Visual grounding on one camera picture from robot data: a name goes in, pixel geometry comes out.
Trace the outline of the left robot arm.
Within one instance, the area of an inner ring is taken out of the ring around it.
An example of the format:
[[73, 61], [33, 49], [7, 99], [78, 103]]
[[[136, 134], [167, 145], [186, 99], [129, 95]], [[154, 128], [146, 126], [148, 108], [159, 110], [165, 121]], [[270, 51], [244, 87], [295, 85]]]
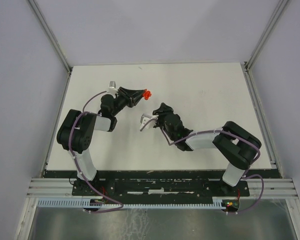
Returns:
[[101, 183], [95, 179], [95, 168], [89, 147], [95, 131], [112, 132], [117, 124], [116, 115], [125, 107], [135, 107], [141, 99], [148, 100], [151, 92], [147, 89], [131, 90], [123, 87], [110, 86], [92, 98], [101, 96], [100, 109], [97, 113], [70, 109], [56, 136], [57, 143], [70, 154], [73, 159], [77, 177], [86, 180], [83, 189], [89, 195], [96, 195]]

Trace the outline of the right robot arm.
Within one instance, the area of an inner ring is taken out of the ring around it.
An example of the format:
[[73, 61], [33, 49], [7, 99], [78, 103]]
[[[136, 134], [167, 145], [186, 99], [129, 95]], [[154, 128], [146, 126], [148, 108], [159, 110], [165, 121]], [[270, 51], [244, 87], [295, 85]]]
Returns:
[[221, 193], [232, 195], [239, 181], [260, 157], [261, 141], [233, 121], [213, 130], [193, 131], [186, 128], [172, 107], [161, 103], [152, 115], [140, 118], [140, 131], [159, 128], [168, 145], [183, 152], [200, 149], [217, 149], [227, 159], [228, 165], [219, 183]]

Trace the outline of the orange round charging case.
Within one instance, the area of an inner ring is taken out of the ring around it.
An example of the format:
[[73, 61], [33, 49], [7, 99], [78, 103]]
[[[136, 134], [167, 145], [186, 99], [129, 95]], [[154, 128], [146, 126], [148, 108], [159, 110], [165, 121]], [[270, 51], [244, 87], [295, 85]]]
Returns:
[[142, 94], [142, 97], [147, 101], [152, 96], [152, 93], [150, 90], [145, 89], [144, 93]]

